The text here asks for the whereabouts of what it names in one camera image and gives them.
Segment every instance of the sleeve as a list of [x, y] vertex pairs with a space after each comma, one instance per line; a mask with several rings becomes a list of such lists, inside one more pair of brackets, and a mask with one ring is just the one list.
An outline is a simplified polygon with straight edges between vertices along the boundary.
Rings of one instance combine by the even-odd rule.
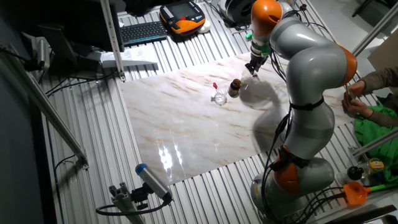
[[398, 67], [383, 68], [375, 72], [371, 72], [361, 79], [365, 82], [366, 87], [363, 94], [379, 90], [384, 87], [398, 86]]
[[373, 114], [368, 120], [375, 122], [380, 127], [394, 126], [398, 127], [398, 119], [388, 116], [382, 112], [373, 111]]

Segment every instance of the gray floor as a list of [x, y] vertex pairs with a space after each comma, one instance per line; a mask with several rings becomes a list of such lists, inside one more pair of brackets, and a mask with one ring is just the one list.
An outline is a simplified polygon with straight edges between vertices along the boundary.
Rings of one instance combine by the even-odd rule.
[[[380, 19], [388, 12], [389, 8], [373, 1], [363, 12], [356, 17], [351, 15], [363, 1], [356, 0], [310, 0], [321, 18], [335, 36], [337, 42], [352, 51], [360, 41], [373, 29]], [[386, 27], [368, 47], [357, 57], [358, 71], [362, 76], [373, 72], [374, 68], [368, 60], [368, 56], [387, 39], [396, 28], [398, 18]], [[385, 97], [390, 89], [376, 90], [377, 96]]]

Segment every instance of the hand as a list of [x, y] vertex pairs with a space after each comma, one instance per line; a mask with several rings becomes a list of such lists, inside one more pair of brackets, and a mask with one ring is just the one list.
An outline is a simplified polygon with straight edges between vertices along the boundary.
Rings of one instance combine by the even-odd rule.
[[353, 94], [355, 96], [360, 96], [363, 92], [363, 90], [365, 89], [366, 84], [364, 81], [360, 80], [352, 85], [350, 85], [348, 87], [349, 90], [351, 90], [351, 92], [353, 92]]
[[365, 118], [370, 118], [373, 115], [373, 110], [358, 100], [351, 100], [347, 92], [344, 93], [343, 105], [349, 112], [359, 113]]

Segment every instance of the marble tabletop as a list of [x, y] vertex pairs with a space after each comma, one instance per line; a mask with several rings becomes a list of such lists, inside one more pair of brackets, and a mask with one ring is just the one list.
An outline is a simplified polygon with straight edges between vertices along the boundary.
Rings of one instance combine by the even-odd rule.
[[[269, 150], [289, 97], [270, 61], [258, 78], [245, 78], [249, 61], [246, 53], [121, 85], [142, 161], [166, 184]], [[214, 82], [229, 85], [235, 78], [245, 83], [238, 97], [227, 96], [222, 106], [211, 100]], [[353, 120], [341, 106], [344, 91], [324, 92], [335, 126]]]

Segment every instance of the computer mouse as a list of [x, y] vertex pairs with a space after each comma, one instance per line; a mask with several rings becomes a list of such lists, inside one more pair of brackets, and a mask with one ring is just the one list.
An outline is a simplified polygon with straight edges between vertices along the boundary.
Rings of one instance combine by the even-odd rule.
[[205, 23], [198, 29], [199, 34], [204, 34], [205, 32], [208, 32], [210, 30], [210, 21], [206, 20]]

